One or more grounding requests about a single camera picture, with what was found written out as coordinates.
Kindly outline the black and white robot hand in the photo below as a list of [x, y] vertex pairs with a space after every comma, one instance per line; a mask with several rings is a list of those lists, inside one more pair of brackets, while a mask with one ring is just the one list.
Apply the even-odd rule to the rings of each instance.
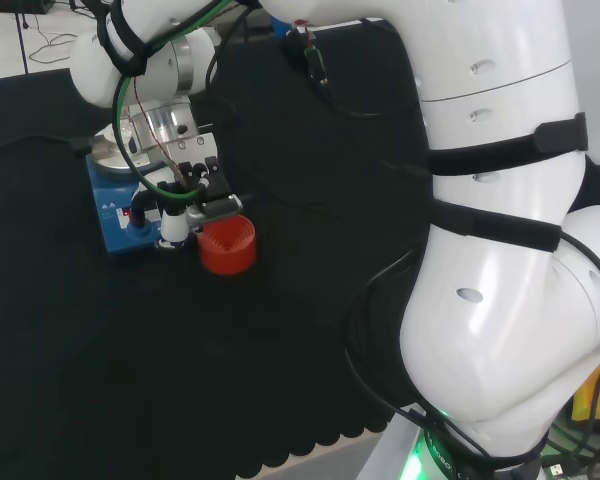
[[178, 165], [184, 181], [164, 167], [145, 176], [170, 195], [192, 194], [189, 202], [175, 202], [140, 184], [128, 209], [127, 234], [134, 239], [153, 239], [161, 249], [179, 249], [193, 240], [205, 226], [239, 214], [240, 198], [232, 191], [215, 156], [198, 163]]

